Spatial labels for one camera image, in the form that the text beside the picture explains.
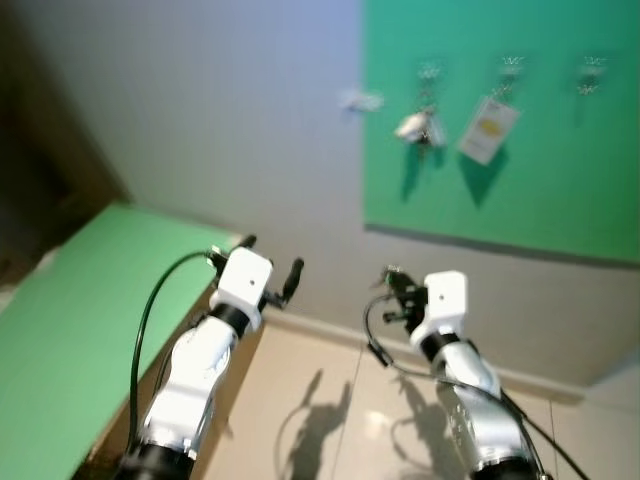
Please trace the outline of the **dark brown wooden door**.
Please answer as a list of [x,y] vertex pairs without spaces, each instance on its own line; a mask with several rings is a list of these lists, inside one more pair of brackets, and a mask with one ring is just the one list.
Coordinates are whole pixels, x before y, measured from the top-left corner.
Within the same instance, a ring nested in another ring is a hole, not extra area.
[[12,0],[0,0],[0,287],[128,198]]

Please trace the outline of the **brown cardboard box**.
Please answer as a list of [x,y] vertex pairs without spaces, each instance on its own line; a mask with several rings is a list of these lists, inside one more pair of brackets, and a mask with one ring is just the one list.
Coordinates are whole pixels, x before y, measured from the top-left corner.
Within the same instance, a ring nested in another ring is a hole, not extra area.
[[[192,308],[177,326],[166,330],[161,329],[160,332],[165,332],[168,337],[160,352],[140,362],[140,370],[132,383],[134,392],[138,394],[140,419],[146,408],[154,402],[154,397],[159,393],[161,385],[169,374],[170,348],[177,342],[180,334],[193,328],[206,312],[205,308]],[[128,413],[131,406],[131,403],[125,401],[111,419],[110,424],[102,431],[99,439],[92,444],[90,452],[86,454],[70,480],[206,480],[210,477],[212,454],[220,444],[230,443],[230,412],[236,403],[236,397],[241,393],[257,347],[259,347],[259,334],[252,334],[243,347],[234,348],[227,374],[221,380],[220,387],[214,392],[209,426],[205,429],[201,447],[197,449],[196,457],[192,460],[163,460],[157,454],[152,454],[150,457],[152,463],[161,467],[159,475],[138,476],[136,472],[129,470],[122,474],[119,471],[119,463],[122,461],[129,463],[134,458],[134,448],[125,439],[129,433]]]

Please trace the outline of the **keys with white fob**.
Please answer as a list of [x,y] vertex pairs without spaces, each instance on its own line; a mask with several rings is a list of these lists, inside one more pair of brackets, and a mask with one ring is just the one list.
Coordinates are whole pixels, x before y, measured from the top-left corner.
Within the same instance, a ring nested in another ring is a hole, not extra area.
[[396,137],[407,145],[429,152],[448,145],[448,134],[440,118],[438,101],[433,87],[421,88],[416,102],[417,109],[397,125]]

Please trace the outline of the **green table mat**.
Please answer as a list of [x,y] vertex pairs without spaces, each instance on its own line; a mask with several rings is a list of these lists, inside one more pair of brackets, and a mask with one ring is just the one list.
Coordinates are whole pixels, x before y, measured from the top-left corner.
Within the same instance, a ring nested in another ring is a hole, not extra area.
[[127,401],[131,362],[160,352],[236,233],[113,205],[0,311],[0,480],[69,480]]

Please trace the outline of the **green wall board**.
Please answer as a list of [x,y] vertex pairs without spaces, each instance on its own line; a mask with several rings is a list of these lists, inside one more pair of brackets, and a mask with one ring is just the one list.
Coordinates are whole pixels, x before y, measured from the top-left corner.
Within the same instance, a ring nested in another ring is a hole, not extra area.
[[[571,259],[640,256],[640,0],[365,0],[364,223]],[[480,97],[515,83],[490,166],[457,151]],[[433,87],[448,145],[396,137]]]

